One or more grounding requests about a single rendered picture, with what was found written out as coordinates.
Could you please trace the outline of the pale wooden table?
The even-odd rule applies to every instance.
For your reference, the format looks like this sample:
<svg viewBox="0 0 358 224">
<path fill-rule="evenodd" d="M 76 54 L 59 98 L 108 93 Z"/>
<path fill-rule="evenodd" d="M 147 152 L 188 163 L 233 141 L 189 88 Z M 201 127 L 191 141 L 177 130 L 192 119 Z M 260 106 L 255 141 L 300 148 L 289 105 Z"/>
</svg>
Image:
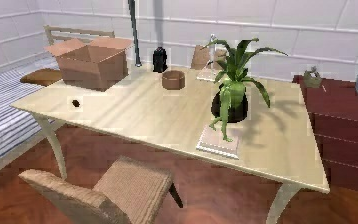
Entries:
<svg viewBox="0 0 358 224">
<path fill-rule="evenodd" d="M 211 102 L 218 87 L 185 72 L 185 87 L 163 88 L 160 74 L 149 66 L 132 67 L 130 74 L 105 92 L 69 86 L 58 81 L 14 102 L 42 127 L 57 160 L 66 170 L 61 146 L 50 121 L 141 142 L 163 150 L 204 160 L 280 182 L 266 224 L 276 224 L 291 198 L 301 189 L 329 192 L 329 184 L 316 145 L 300 87 L 295 83 L 263 80 L 270 107 L 253 85 L 246 90 L 247 118 L 241 128 L 238 159 L 196 149 L 200 135 L 213 119 Z M 78 100 L 80 107 L 74 107 Z"/>
</svg>

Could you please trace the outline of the brown round bowl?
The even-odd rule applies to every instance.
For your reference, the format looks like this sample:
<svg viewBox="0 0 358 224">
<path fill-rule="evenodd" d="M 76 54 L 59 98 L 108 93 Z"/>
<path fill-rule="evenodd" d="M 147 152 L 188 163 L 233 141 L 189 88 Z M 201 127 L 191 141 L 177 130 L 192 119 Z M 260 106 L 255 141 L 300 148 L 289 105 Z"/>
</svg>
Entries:
<svg viewBox="0 0 358 224">
<path fill-rule="evenodd" d="M 179 70 L 165 71 L 162 86 L 167 90 L 180 90 L 185 87 L 185 73 Z"/>
</svg>

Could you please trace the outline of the white book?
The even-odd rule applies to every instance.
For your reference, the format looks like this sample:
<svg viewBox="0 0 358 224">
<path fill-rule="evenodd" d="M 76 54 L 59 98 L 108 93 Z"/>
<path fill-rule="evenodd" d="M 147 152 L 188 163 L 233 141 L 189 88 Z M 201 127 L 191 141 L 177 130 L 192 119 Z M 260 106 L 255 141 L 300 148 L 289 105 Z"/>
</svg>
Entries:
<svg viewBox="0 0 358 224">
<path fill-rule="evenodd" d="M 226 158 L 238 159 L 238 145 L 242 129 L 227 128 L 226 134 L 231 142 L 223 139 L 223 133 L 219 127 L 213 130 L 209 125 L 206 125 L 200 135 L 196 149 Z"/>
</svg>

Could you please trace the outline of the clear glass lamp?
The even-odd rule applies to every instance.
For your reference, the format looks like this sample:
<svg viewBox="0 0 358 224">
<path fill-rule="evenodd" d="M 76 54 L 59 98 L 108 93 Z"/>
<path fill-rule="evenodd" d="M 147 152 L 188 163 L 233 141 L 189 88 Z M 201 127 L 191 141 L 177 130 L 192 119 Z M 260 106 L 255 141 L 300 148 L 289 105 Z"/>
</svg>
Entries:
<svg viewBox="0 0 358 224">
<path fill-rule="evenodd" d="M 210 81 L 214 82 L 217 72 L 214 68 L 214 62 L 215 62 L 215 55 L 216 55 L 216 44 L 214 41 L 216 40 L 216 35 L 211 34 L 209 39 L 209 44 L 207 45 L 208 48 L 208 54 L 209 54 L 209 60 L 206 62 L 203 69 L 198 73 L 197 79 L 203 80 L 203 81 Z"/>
</svg>

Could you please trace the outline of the black bottle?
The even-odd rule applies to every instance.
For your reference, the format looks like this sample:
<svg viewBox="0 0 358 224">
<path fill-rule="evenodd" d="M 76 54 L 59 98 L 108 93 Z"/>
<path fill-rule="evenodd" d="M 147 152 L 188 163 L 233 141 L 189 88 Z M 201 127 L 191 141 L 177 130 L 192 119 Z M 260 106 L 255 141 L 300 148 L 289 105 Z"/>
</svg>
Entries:
<svg viewBox="0 0 358 224">
<path fill-rule="evenodd" d="M 162 73 L 167 69 L 167 53 L 163 47 L 158 47 L 153 52 L 154 72 Z"/>
</svg>

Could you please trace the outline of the green house plant black pot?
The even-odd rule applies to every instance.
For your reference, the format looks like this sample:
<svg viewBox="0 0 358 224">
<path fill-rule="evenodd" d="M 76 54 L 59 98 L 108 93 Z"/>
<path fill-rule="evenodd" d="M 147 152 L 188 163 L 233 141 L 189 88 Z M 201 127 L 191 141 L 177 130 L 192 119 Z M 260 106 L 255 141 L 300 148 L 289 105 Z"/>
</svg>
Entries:
<svg viewBox="0 0 358 224">
<path fill-rule="evenodd" d="M 230 108 L 236 108 L 241 104 L 246 94 L 246 82 L 251 82 L 256 86 L 267 107 L 270 107 L 268 91 L 262 83 L 256 81 L 254 78 L 248 77 L 246 64 L 261 52 L 277 52 L 287 56 L 287 53 L 271 47 L 261 47 L 255 51 L 247 50 L 247 47 L 251 42 L 258 41 L 258 38 L 243 39 L 238 43 L 236 48 L 232 48 L 226 40 L 213 39 L 205 45 L 205 47 L 211 47 L 212 45 L 219 44 L 223 45 L 227 50 L 225 59 L 216 61 L 222 70 L 217 73 L 213 83 L 218 83 L 225 75 L 227 75 L 227 78 L 222 82 L 222 88 L 219 91 L 219 115 L 216 116 L 209 125 L 210 128 L 216 130 L 215 125 L 221 121 L 221 132 L 223 134 L 223 139 L 227 142 L 232 142 L 232 139 L 227 135 L 227 123 L 229 118 L 228 110 Z"/>
</svg>

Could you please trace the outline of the brown paper bag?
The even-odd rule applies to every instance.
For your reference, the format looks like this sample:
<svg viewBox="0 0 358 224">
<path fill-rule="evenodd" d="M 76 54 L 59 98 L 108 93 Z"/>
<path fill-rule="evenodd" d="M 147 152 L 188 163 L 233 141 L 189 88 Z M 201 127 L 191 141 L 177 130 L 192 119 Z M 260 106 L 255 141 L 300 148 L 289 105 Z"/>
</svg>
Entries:
<svg viewBox="0 0 358 224">
<path fill-rule="evenodd" d="M 224 49 L 217 49 L 215 51 L 214 59 L 217 60 L 224 60 L 225 59 L 226 51 Z M 202 48 L 201 45 L 197 45 L 194 50 L 191 68 L 195 70 L 202 70 L 207 62 L 210 59 L 209 50 L 207 48 Z M 217 62 L 213 63 L 213 66 L 216 70 L 221 70 L 220 65 Z"/>
</svg>

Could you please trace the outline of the black floor lamp pole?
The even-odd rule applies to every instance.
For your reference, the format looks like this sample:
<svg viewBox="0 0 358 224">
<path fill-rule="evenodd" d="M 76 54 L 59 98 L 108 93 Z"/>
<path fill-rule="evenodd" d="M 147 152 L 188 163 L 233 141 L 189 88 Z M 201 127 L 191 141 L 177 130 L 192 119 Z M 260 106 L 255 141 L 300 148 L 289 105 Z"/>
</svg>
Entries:
<svg viewBox="0 0 358 224">
<path fill-rule="evenodd" d="M 136 16 L 135 16 L 135 0 L 127 0 L 130 19 L 131 19 L 131 27 L 132 27 L 132 34 L 133 34 L 133 41 L 134 41 L 134 48 L 135 48 L 135 66 L 141 67 L 141 59 L 140 59 L 140 51 L 139 51 L 139 42 L 138 42 L 138 33 L 137 33 L 137 24 L 136 24 Z"/>
</svg>

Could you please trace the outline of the tan woven chair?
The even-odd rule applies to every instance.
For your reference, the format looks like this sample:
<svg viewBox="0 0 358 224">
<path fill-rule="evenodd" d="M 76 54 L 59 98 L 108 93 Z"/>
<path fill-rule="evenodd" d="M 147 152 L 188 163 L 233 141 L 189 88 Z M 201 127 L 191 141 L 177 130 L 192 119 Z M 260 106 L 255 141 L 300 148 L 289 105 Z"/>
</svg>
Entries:
<svg viewBox="0 0 358 224">
<path fill-rule="evenodd" d="M 169 170 L 124 156 L 91 189 L 41 170 L 29 169 L 19 177 L 74 224 L 154 224 L 166 195 L 183 206 Z"/>
</svg>

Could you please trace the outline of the open brown cardboard box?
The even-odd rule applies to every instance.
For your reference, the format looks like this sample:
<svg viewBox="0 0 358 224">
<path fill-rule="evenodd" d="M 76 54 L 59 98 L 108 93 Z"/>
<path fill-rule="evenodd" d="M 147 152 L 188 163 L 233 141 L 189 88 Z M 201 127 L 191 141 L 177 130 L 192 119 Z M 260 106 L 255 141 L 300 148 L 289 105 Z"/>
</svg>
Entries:
<svg viewBox="0 0 358 224">
<path fill-rule="evenodd" d="M 124 38 L 98 37 L 89 44 L 74 38 L 46 47 L 72 86 L 106 91 L 128 75 L 126 50 L 133 41 Z"/>
</svg>

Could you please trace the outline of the dark red chest of drawers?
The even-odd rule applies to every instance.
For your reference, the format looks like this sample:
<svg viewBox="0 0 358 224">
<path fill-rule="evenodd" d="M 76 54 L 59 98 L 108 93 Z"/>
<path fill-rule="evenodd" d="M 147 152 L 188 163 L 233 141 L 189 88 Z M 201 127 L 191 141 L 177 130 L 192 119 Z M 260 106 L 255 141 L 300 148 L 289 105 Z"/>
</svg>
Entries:
<svg viewBox="0 0 358 224">
<path fill-rule="evenodd" d="M 358 191 L 358 94 L 349 81 L 324 79 L 319 88 L 300 85 L 323 166 L 331 185 Z"/>
</svg>

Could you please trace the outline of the striped bed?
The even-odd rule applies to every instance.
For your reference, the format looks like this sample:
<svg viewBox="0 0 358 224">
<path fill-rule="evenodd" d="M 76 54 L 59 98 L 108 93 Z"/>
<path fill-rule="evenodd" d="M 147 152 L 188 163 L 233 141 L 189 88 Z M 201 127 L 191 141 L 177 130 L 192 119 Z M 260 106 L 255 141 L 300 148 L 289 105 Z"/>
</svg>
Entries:
<svg viewBox="0 0 358 224">
<path fill-rule="evenodd" d="M 11 104 L 42 88 L 21 83 L 17 69 L 0 74 L 0 170 L 44 139 L 33 116 Z"/>
</svg>

